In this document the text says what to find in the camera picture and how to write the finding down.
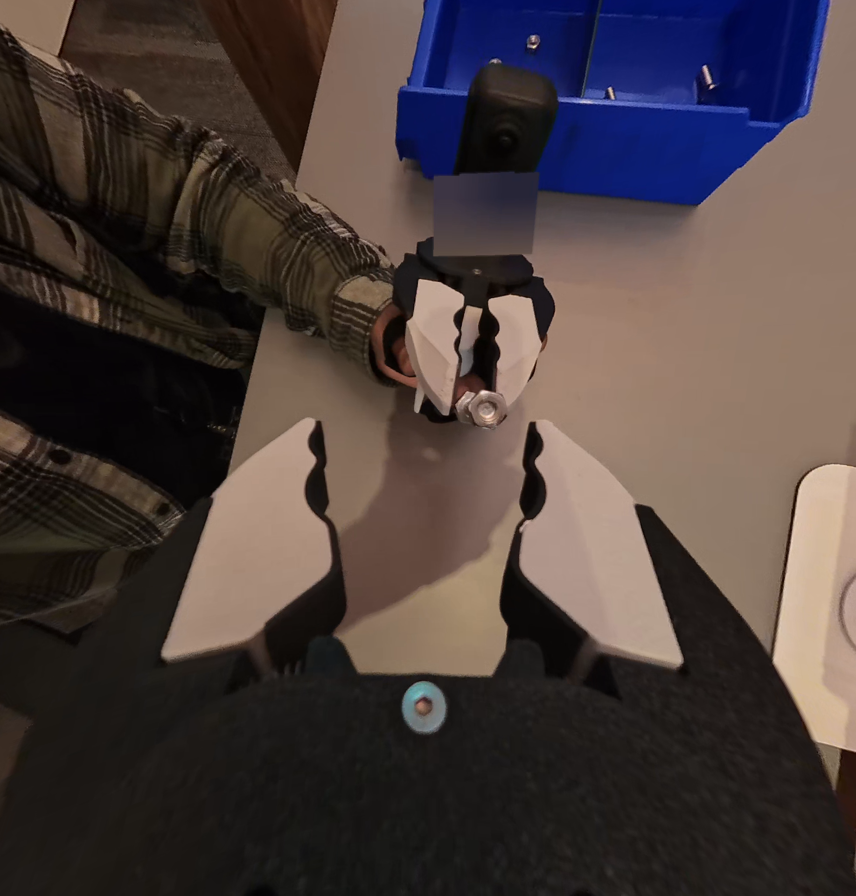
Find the person's left hand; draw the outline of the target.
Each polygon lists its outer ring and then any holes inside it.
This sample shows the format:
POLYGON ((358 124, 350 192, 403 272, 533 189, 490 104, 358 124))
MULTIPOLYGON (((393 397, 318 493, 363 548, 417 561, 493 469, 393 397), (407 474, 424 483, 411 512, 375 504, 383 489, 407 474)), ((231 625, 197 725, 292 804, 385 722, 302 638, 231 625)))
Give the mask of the person's left hand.
POLYGON ((369 335, 371 363, 380 380, 416 389, 418 383, 406 347, 406 319, 389 303, 378 315, 369 335))

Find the person's plaid shirt torso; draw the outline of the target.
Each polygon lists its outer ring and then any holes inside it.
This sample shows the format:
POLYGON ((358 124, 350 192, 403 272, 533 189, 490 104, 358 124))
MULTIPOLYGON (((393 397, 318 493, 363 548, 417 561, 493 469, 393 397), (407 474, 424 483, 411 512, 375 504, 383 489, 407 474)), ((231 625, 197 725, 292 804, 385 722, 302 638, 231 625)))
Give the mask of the person's plaid shirt torso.
POLYGON ((0 624, 95 599, 223 482, 243 373, 0 289, 0 624))

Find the white stand base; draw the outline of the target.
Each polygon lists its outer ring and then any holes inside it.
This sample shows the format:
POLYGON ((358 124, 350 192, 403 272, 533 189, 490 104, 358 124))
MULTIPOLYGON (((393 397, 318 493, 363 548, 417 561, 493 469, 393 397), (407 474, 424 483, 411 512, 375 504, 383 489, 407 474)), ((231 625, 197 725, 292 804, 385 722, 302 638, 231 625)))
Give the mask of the white stand base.
POLYGON ((812 739, 856 753, 856 467, 800 481, 772 660, 812 739))

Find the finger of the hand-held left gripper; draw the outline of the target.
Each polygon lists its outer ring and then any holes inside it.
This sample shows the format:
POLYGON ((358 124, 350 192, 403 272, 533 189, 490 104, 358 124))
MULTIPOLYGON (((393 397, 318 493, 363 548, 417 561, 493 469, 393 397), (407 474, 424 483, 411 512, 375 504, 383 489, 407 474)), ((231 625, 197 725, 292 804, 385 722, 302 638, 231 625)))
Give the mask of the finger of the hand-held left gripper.
POLYGON ((465 297, 452 287, 434 280, 418 280, 405 345, 416 390, 440 415, 449 415, 453 408, 464 310, 465 297))
POLYGON ((529 383, 543 348, 530 297, 505 295, 489 299, 489 313, 498 325, 493 337, 493 391, 514 408, 529 383))

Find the blue plastic bin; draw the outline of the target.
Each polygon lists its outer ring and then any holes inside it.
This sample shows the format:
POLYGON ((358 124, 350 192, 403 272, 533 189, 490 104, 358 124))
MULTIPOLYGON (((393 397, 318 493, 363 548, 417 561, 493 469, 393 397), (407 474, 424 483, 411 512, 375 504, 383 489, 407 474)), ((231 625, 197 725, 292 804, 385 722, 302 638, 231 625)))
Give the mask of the blue plastic bin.
POLYGON ((701 204, 811 106, 829 2, 432 1, 399 89, 396 145, 452 175, 468 90, 500 62, 549 78, 539 187, 701 204), (541 46, 525 52, 539 34, 541 46), (696 92, 703 64, 716 90, 696 92), (617 100, 603 97, 613 86, 617 100))

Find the person's left forearm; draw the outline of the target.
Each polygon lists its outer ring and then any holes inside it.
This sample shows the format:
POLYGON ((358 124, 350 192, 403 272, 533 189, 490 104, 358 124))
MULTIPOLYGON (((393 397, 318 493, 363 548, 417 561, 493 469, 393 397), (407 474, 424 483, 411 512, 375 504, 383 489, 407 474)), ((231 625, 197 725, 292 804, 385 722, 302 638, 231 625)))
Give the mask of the person's left forearm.
POLYGON ((216 133, 165 117, 0 24, 0 288, 76 322, 239 370, 257 325, 326 339, 377 379, 384 250, 216 133))

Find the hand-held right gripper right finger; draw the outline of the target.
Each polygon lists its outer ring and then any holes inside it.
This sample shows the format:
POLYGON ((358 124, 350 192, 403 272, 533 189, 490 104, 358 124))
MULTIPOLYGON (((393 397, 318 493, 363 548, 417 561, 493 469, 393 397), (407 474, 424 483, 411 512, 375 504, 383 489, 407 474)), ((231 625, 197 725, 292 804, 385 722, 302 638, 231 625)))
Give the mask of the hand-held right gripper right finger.
POLYGON ((549 678, 615 658, 684 663, 634 498, 549 420, 528 426, 522 519, 501 587, 507 640, 534 644, 549 678))

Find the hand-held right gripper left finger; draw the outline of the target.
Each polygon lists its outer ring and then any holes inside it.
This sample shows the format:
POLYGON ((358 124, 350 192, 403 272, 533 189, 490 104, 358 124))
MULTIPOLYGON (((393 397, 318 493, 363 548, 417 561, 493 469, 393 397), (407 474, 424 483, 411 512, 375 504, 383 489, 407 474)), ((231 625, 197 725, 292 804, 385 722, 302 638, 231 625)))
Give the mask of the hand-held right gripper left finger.
POLYGON ((292 675, 310 643, 334 633, 346 598, 326 466, 322 423, 299 420, 167 540, 165 665, 240 653, 263 678, 292 675))

